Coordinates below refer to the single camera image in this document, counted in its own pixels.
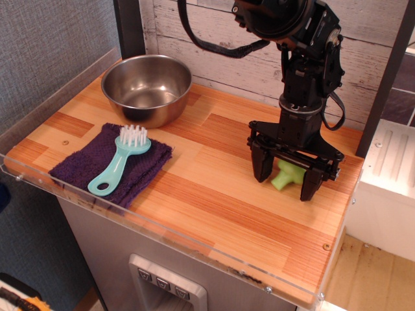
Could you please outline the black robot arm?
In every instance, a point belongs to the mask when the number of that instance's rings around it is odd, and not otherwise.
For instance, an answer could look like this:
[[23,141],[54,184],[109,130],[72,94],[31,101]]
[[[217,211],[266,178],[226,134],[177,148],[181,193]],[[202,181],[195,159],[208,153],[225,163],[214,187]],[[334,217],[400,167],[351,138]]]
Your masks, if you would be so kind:
[[249,123],[254,176],[266,180],[275,159],[296,165],[305,171],[300,199],[309,201],[324,181],[338,177],[344,159],[320,133],[328,125],[327,100],[339,101],[335,91],[344,76],[338,17],[323,1],[236,1],[233,13],[240,26],[281,51],[279,121]]

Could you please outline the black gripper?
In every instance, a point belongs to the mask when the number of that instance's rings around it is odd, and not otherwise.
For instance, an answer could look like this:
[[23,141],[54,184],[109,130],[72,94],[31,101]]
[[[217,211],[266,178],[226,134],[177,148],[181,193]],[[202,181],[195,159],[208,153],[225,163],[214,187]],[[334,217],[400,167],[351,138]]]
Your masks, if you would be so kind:
[[272,172],[275,157],[304,168],[300,200],[308,202],[323,180],[338,178],[338,166],[344,160],[344,154],[321,136],[321,126],[327,124],[324,103],[317,108],[296,107],[291,103],[280,107],[278,123],[249,123],[248,146],[252,152],[254,177],[258,182],[264,182]]

